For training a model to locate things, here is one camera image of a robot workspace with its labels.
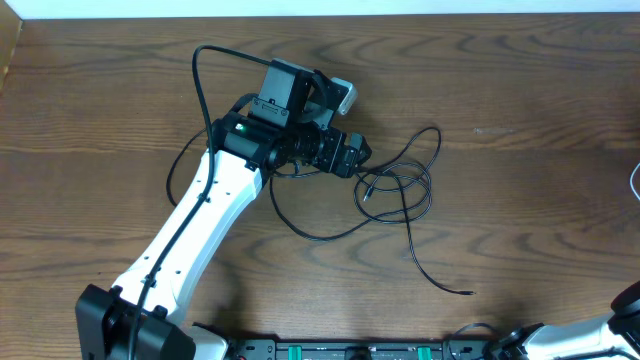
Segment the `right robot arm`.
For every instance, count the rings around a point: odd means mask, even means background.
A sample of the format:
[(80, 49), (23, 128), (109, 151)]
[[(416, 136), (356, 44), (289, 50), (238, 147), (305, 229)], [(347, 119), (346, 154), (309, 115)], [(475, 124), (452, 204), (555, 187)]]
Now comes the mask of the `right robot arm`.
[(639, 357), (639, 284), (622, 291), (605, 315), (569, 325), (534, 324), (490, 344), (493, 360), (590, 360)]

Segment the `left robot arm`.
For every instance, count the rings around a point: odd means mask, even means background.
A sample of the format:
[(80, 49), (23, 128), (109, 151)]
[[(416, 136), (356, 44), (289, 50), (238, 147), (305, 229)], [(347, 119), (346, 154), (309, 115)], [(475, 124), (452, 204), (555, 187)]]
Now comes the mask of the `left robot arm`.
[(204, 270), (276, 170), (300, 162), (349, 178), (369, 159), (361, 135), (331, 125), (357, 95), (345, 80), (272, 60), (259, 93), (242, 96), (211, 125), (193, 181), (143, 254), (110, 289), (90, 285), (78, 299), (82, 357), (223, 358), (223, 337), (181, 327)]

